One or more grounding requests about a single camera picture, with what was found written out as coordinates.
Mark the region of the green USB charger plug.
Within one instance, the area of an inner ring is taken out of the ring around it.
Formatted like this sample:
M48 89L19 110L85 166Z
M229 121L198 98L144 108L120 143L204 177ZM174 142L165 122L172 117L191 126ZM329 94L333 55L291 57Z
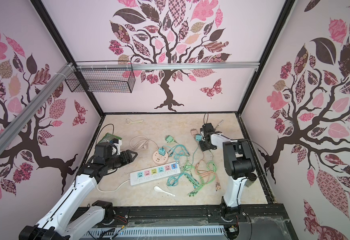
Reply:
M165 140L166 140L167 143L175 142L175 139L172 136L170 136L170 135L166 136Z

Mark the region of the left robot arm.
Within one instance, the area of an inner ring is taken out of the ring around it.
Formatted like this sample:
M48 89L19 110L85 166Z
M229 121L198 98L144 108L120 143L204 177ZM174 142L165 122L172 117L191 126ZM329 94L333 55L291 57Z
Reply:
M34 226L25 226L20 240L79 240L96 224L115 219L113 204L96 201L80 217L72 220L81 203L101 182L102 178L133 163L138 153L121 151L122 143L99 143L95 154L78 171L73 184L52 209Z

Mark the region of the teal USB charger plug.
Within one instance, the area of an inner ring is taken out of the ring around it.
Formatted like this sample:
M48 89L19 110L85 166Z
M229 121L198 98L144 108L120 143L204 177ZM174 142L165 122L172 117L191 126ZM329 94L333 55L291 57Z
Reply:
M158 149L158 153L161 155L161 156L165 156L166 155L166 150L164 148L159 148Z

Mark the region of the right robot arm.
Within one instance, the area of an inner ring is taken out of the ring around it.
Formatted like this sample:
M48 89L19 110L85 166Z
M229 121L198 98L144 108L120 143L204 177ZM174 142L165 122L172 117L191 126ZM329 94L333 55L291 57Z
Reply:
M223 164L229 181L222 197L220 215L225 221L227 217L236 216L241 211L242 194L245 187L256 181L254 155L250 141L247 139L230 139L221 133L201 134L200 149L205 151L221 149Z

